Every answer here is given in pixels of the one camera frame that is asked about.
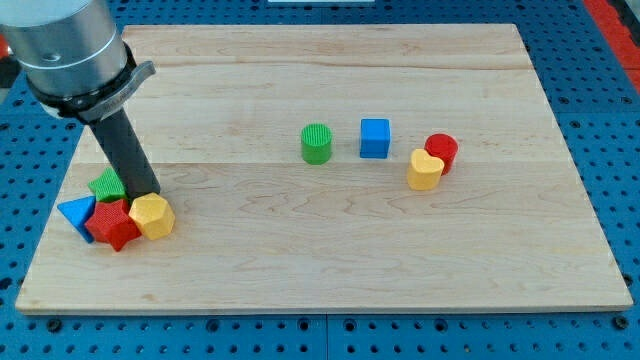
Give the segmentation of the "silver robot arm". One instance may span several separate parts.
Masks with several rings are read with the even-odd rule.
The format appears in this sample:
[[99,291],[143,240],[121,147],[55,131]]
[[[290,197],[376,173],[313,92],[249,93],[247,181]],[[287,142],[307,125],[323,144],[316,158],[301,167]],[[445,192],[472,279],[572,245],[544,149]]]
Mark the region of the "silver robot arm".
[[155,74],[138,64],[104,0],[1,0],[1,34],[42,106],[91,124]]

